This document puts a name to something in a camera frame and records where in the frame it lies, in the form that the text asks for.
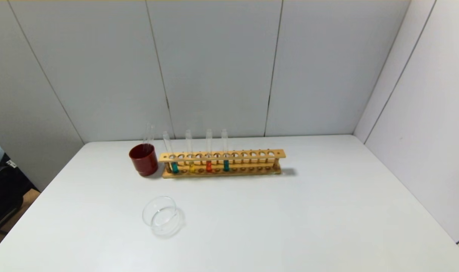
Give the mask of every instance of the wall seam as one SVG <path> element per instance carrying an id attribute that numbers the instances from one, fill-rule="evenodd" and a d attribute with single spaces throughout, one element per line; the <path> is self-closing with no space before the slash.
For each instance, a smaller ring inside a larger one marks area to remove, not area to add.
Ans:
<path id="1" fill-rule="evenodd" d="M 18 27 L 20 28 L 20 30 L 21 30 L 21 32 L 22 32 L 22 34 L 23 34 L 23 37 L 24 37 L 25 40 L 26 40 L 26 43 L 28 43 L 28 46 L 29 46 L 29 48 L 30 48 L 30 50 L 31 50 L 31 53 L 32 53 L 33 56 L 35 57 L 35 60 L 37 61 L 38 66 L 39 66 L 40 69 L 42 70 L 42 73 L 43 73 L 43 75 L 45 76 L 45 79 L 47 80 L 48 85 L 50 85 L 50 88 L 52 89 L 52 91 L 53 91 L 55 97 L 57 98 L 57 100 L 59 101 L 60 105 L 62 106 L 62 109 L 63 109 L 63 111 L 65 112 L 65 115 L 67 115 L 67 118 L 69 119 L 70 124 L 72 125 L 72 127 L 73 127 L 74 130 L 75 130 L 75 132 L 76 132 L 77 135 L 79 136 L 80 141 L 82 142 L 82 144 L 86 144 L 85 141 L 83 141 L 83 138 L 80 136 L 79 131 L 77 130 L 76 126 L 74 125 L 74 122 L 73 122 L 72 119 L 70 118 L 70 115 L 67 113 L 67 110 L 65 109 L 64 105 L 62 104 L 62 101 L 60 100 L 59 96 L 58 96 L 57 93 L 55 92 L 55 89 L 53 88 L 53 85 L 52 85 L 52 83 L 50 82 L 50 79 L 48 79 L 48 76 L 47 76 L 47 74 L 45 73 L 45 70 L 43 69 L 41 62 L 38 60 L 38 57 L 37 57 L 37 55 L 35 54 L 35 51 L 34 51 L 33 48 L 31 47 L 31 43 L 30 43 L 30 41 L 28 40 L 28 37 L 26 36 L 25 31 L 23 30 L 20 21 L 18 20 L 17 14 L 15 13 L 15 10 L 13 9 L 12 4 L 10 3 L 10 0 L 7 0 L 7 3 L 8 3 L 8 5 L 10 6 L 10 9 L 12 10 L 13 16 L 15 17 L 15 20 L 17 21 Z"/>
<path id="2" fill-rule="evenodd" d="M 389 95 L 389 97 L 387 98 L 387 101 L 385 102 L 384 106 L 382 107 L 382 110 L 381 110 L 381 112 L 379 113 L 379 116 L 377 116 L 376 122 L 374 123 L 374 125 L 372 126 L 371 131 L 370 131 L 369 134 L 367 135 L 367 138 L 365 139 L 364 144 L 366 144 L 366 143 L 367 143 L 367 140 L 369 140 L 369 138 L 370 138 L 372 132 L 374 131 L 374 128 L 376 127 L 376 124 L 379 122 L 379 119 L 380 119 L 382 113 L 383 113 L 384 110 L 385 110 L 385 107 L 387 106 L 387 104 L 388 104 L 388 102 L 389 102 L 391 96 L 394 94 L 394 91 L 396 90 L 397 84 L 399 84 L 399 81 L 400 81 L 402 75 L 404 74 L 404 71 L 405 71 L 406 68 L 407 68 L 407 64 L 409 64 L 409 61 L 411 60 L 411 57 L 412 57 L 412 55 L 414 54 L 414 50 L 416 50 L 416 47 L 417 47 L 419 41 L 421 40 L 422 33 L 424 32 L 424 29 L 426 29 L 426 25 L 428 24 L 428 21 L 429 21 L 429 18 L 431 17 L 431 14 L 433 13 L 434 6 L 436 5 L 436 2 L 437 2 L 437 0 L 434 0 L 433 6 L 431 7 L 431 10 L 429 11 L 428 17 L 426 18 L 426 22 L 424 22 L 424 26 L 422 27 L 421 32 L 419 33 L 419 36 L 418 36 L 418 38 L 417 38 L 417 40 L 416 40 L 416 43 L 414 44 L 414 47 L 412 48 L 411 54 L 409 54 L 409 57 L 407 58 L 406 64 L 404 65 L 404 68 L 402 69 L 402 71 L 401 71 L 399 77 L 397 78 L 397 81 L 396 81 L 396 84 L 394 85 L 394 88 L 392 88 L 392 91 L 390 92 L 390 95 Z"/>
<path id="3" fill-rule="evenodd" d="M 164 83 L 164 76 L 162 76 L 162 67 L 161 67 L 161 62 L 159 60 L 159 53 L 157 53 L 156 38 L 154 37 L 154 30 L 152 29 L 151 16 L 149 14 L 149 6 L 147 5 L 147 0 L 145 0 L 144 3 L 145 3 L 145 9 L 147 10 L 147 18 L 149 19 L 149 27 L 151 29 L 152 43 L 154 43 L 154 50 L 156 51 L 157 65 L 159 65 L 159 72 L 161 74 L 162 88 L 164 90 L 164 96 L 166 97 L 166 105 L 168 107 L 168 112 L 169 112 L 169 121 L 171 122 L 171 128 L 173 129 L 174 139 L 176 139 L 176 131 L 174 130 L 173 118 L 171 116 L 171 109 L 169 108 L 169 99 L 168 99 L 168 94 L 166 92 L 166 84 Z"/>
<path id="4" fill-rule="evenodd" d="M 387 63 L 387 60 L 389 59 L 390 52 L 392 51 L 392 48 L 394 48 L 394 43 L 395 43 L 396 40 L 397 40 L 397 36 L 399 35 L 400 28 L 402 27 L 402 23 L 404 23 L 404 19 L 405 19 L 405 17 L 406 17 L 407 11 L 409 10 L 409 7 L 411 6 L 411 1 L 412 1 L 412 0 L 410 0 L 410 1 L 409 1 L 409 4 L 407 5 L 406 12 L 404 13 L 404 16 L 402 17 L 402 20 L 401 20 L 400 25 L 399 25 L 399 29 L 397 30 L 396 36 L 394 37 L 394 40 L 392 41 L 392 45 L 390 46 L 389 51 L 387 52 L 387 56 L 385 57 L 384 64 L 382 65 L 382 67 L 381 67 L 381 69 L 380 69 L 379 76 L 377 76 L 377 80 L 376 80 L 376 82 L 374 82 L 374 86 L 373 86 L 373 88 L 372 88 L 371 95 L 369 95 L 369 98 L 367 99 L 367 103 L 365 103 L 364 110 L 362 111 L 362 114 L 360 115 L 359 121 L 357 121 L 357 124 L 356 124 L 355 127 L 354 127 L 354 131 L 352 131 L 352 135 L 355 134 L 355 129 L 356 129 L 357 126 L 359 125 L 359 122 L 360 122 L 360 120 L 362 119 L 362 116 L 364 116 L 365 110 L 366 110 L 367 106 L 369 105 L 369 101 L 371 100 L 371 97 L 372 97 L 372 95 L 374 94 L 374 91 L 376 90 L 377 83 L 379 82 L 380 76 L 382 75 L 382 71 L 384 70 L 384 67 L 385 67 L 385 64 Z"/>
<path id="5" fill-rule="evenodd" d="M 270 112 L 271 89 L 273 88 L 273 76 L 275 75 L 276 50 L 278 49 L 278 39 L 280 38 L 280 27 L 282 25 L 282 16 L 283 16 L 283 0 L 282 0 L 281 8 L 280 8 L 280 19 L 278 21 L 278 32 L 276 33 L 275 55 L 273 56 L 273 68 L 271 69 L 270 92 L 268 93 L 268 105 L 266 107 L 266 120 L 265 120 L 265 130 L 263 131 L 263 137 L 266 137 L 266 126 L 268 125 L 268 113 Z"/>

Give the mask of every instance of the white table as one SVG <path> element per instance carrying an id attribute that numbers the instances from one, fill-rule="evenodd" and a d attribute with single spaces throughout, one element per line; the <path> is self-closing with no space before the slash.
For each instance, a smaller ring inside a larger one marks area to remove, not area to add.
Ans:
<path id="1" fill-rule="evenodd" d="M 84 146 L 2 242 L 0 272 L 459 272 L 458 246 L 353 136 L 230 139 L 283 148 L 283 174 L 214 179 L 140 177 L 137 143 Z M 169 239 L 141 219 L 161 195 L 186 222 Z"/>

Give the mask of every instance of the orange liquid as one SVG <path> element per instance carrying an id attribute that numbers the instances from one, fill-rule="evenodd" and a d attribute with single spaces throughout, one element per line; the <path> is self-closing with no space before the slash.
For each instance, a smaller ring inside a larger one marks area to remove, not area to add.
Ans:
<path id="1" fill-rule="evenodd" d="M 206 172 L 212 172 L 211 161 L 206 162 Z"/>

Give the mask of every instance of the colored liquid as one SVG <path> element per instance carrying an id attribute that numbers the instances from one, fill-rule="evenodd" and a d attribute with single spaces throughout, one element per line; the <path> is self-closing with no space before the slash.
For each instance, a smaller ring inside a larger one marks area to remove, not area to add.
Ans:
<path id="1" fill-rule="evenodd" d="M 224 160 L 223 164 L 224 164 L 223 171 L 228 172 L 230 170 L 230 161 L 229 160 Z"/>
<path id="2" fill-rule="evenodd" d="M 211 161 L 206 162 L 206 172 L 211 172 L 213 169 L 211 167 Z"/>
<path id="3" fill-rule="evenodd" d="M 179 169 L 177 168 L 177 162 L 171 162 L 171 165 L 173 166 L 173 173 L 179 173 Z"/>
<path id="4" fill-rule="evenodd" d="M 191 173 L 195 173 L 196 172 L 196 167 L 194 167 L 194 162 L 190 162 L 189 163 L 189 171 Z"/>

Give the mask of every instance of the red cup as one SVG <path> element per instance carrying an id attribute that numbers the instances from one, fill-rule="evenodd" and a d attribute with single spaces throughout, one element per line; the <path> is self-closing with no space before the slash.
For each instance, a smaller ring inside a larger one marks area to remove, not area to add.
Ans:
<path id="1" fill-rule="evenodd" d="M 134 146 L 129 152 L 132 163 L 137 172 L 143 177 L 154 174 L 157 171 L 156 150 L 153 145 L 149 145 L 148 150 L 144 150 L 143 144 Z"/>

